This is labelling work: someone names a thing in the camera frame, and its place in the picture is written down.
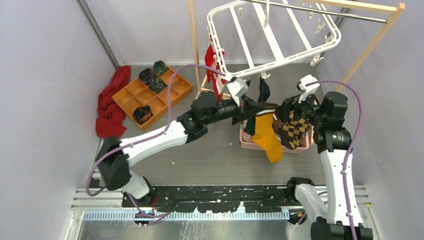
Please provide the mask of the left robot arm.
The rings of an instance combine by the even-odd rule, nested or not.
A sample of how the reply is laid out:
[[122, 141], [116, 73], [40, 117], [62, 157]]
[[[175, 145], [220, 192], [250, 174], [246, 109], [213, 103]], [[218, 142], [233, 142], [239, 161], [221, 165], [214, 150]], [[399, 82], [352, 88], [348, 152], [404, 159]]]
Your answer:
[[235, 125], [276, 108], [275, 103], [257, 102], [245, 95], [240, 105], [232, 99], [219, 102], [214, 92], [203, 91], [192, 102], [190, 110], [164, 127], [127, 139], [106, 138], [96, 164], [104, 188], [121, 189], [131, 194], [141, 207], [148, 207], [153, 202], [153, 193], [144, 177], [130, 171], [133, 165], [155, 153], [198, 140], [208, 133], [210, 124], [232, 119]]

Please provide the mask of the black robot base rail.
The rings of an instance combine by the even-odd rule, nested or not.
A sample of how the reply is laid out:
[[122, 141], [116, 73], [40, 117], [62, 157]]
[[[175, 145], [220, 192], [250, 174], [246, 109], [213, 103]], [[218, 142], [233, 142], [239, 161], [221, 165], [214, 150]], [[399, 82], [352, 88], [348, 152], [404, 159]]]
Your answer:
[[167, 213], [276, 213], [283, 207], [300, 206], [285, 185], [192, 185], [153, 186], [136, 205]]

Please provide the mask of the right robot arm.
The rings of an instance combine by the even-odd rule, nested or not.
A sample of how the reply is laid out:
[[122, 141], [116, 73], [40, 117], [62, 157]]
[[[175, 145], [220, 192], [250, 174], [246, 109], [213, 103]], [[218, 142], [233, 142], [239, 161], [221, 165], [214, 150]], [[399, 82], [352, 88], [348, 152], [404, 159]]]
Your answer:
[[315, 94], [296, 95], [283, 101], [278, 116], [305, 119], [313, 126], [314, 142], [324, 167], [327, 201], [324, 202], [309, 178], [292, 177], [285, 198], [301, 204], [311, 221], [313, 240], [372, 240], [373, 230], [364, 226], [355, 198], [352, 178], [353, 138], [343, 126], [348, 98], [330, 91], [322, 102]]

